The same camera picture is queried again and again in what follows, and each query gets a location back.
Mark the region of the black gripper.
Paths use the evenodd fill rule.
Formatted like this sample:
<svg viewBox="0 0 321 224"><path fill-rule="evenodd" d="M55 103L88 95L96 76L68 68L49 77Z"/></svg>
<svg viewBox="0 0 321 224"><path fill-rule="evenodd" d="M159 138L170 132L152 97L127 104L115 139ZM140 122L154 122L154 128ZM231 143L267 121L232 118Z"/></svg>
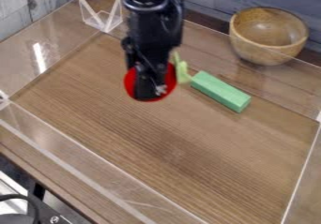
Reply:
<svg viewBox="0 0 321 224"><path fill-rule="evenodd" d="M133 97L155 100L168 89L164 77L158 75L166 74L170 52L182 43L184 5L182 2L125 2L124 6L129 16L121 47L127 67L135 70Z"/></svg>

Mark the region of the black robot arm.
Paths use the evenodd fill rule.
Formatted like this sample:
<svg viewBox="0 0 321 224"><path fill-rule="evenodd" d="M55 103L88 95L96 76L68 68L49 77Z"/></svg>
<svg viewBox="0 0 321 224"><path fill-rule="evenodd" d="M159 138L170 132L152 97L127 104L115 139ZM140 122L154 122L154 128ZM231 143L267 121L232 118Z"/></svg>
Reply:
<svg viewBox="0 0 321 224"><path fill-rule="evenodd" d="M129 93L139 101L152 101L170 92L171 50L182 43L184 3L182 0L121 0L129 13L128 31L121 39Z"/></svg>

